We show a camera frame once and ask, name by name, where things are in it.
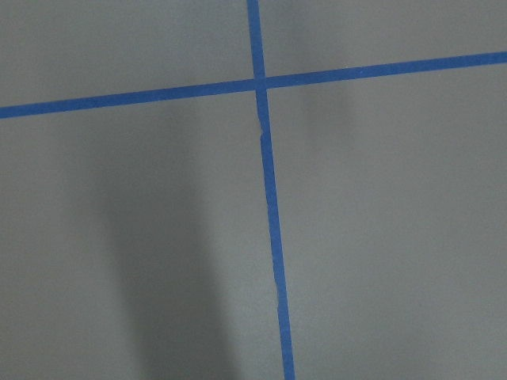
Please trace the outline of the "blue tape line lengthwise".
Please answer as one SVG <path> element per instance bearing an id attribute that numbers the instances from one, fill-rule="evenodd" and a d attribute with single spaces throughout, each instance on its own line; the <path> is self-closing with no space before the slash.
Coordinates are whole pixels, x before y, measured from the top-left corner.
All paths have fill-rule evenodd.
<path id="1" fill-rule="evenodd" d="M 269 238 L 273 262 L 273 278 L 276 285 L 277 317 L 280 333 L 280 351 L 285 379 L 295 379 L 292 349 L 292 331 L 288 307 L 288 293 L 284 268 L 284 250 L 280 231 L 273 144 L 269 115 L 267 77 L 261 34 L 260 7 L 257 1 L 246 2 L 250 32 L 250 50 L 253 64 L 253 81 L 257 118 L 261 127 L 261 160 L 265 184 L 265 198 L 269 223 Z"/>

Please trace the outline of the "blue tape line crosswise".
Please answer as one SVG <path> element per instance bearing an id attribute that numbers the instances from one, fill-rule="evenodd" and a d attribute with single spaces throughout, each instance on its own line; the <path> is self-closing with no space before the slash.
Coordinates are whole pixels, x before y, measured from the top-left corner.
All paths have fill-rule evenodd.
<path id="1" fill-rule="evenodd" d="M 32 104 L 19 104 L 1 108 L 1 117 L 11 119 L 61 112 L 108 108 L 124 105 L 154 103 L 194 97 L 207 97 L 229 93 L 250 92 L 256 89 L 278 89 L 306 86 L 327 82 L 343 82 L 364 78 L 378 78 L 401 74 L 429 71 L 454 70 L 468 67 L 493 66 L 506 63 L 504 51 L 461 55 L 439 59 L 423 59 L 399 63 L 385 63 L 370 66 L 347 67 L 301 74 L 268 76 L 263 79 L 244 79 L 216 82 L 202 85 L 189 85 L 166 89 L 144 90 L 132 93 L 116 93 L 93 97 L 81 97 L 60 101 L 45 101 Z"/>

